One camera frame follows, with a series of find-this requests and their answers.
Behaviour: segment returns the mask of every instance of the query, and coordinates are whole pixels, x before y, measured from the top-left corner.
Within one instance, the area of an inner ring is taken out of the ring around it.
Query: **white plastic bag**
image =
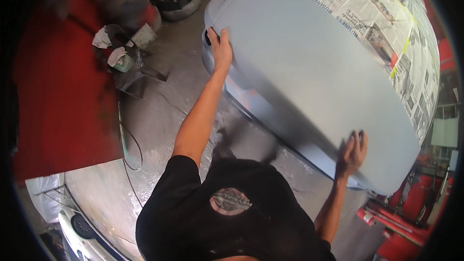
[[[32,203],[47,223],[58,223],[58,213],[61,211],[61,194],[55,190],[63,185],[64,173],[52,174],[48,177],[36,177],[26,180],[27,191]]]

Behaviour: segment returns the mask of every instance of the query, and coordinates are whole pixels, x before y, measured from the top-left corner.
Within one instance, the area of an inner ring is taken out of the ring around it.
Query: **newspaper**
[[[435,111],[438,43],[423,0],[313,0],[373,55],[423,143]]]

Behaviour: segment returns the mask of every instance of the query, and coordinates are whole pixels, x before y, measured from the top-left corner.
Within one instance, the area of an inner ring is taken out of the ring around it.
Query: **man's right hand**
[[[227,30],[222,29],[219,38],[212,28],[208,28],[208,38],[211,41],[212,57],[214,58],[214,72],[221,71],[227,74],[232,63],[232,49]]]
[[[361,138],[356,131],[349,138],[337,161],[335,180],[347,181],[363,164],[368,153],[368,136],[364,131],[361,131]]]

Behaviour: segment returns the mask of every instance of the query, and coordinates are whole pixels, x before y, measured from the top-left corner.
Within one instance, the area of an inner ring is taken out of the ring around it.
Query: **man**
[[[200,159],[232,61],[228,34],[208,29],[214,71],[177,134],[166,170],[136,225],[145,260],[334,260],[330,253],[348,176],[368,138],[354,132],[337,162],[332,191],[314,224],[277,170],[253,160],[213,159],[201,183]]]

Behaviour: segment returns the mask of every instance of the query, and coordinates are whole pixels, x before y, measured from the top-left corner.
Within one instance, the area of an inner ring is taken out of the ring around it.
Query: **man's arm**
[[[229,45],[227,30],[221,31],[219,39],[216,32],[209,28],[208,38],[212,45],[214,70],[194,107],[184,119],[177,133],[172,154],[172,156],[190,157],[197,167],[200,167],[201,155],[208,143],[216,116],[216,107],[232,62],[232,49]]]
[[[345,150],[342,151],[333,181],[332,191],[322,206],[321,211],[316,217],[314,225],[316,234],[322,240],[332,243],[338,227],[343,197],[345,196],[348,177],[355,173],[363,164],[368,151],[368,136],[364,131],[361,132],[362,140],[360,141],[357,132],[349,138]]]

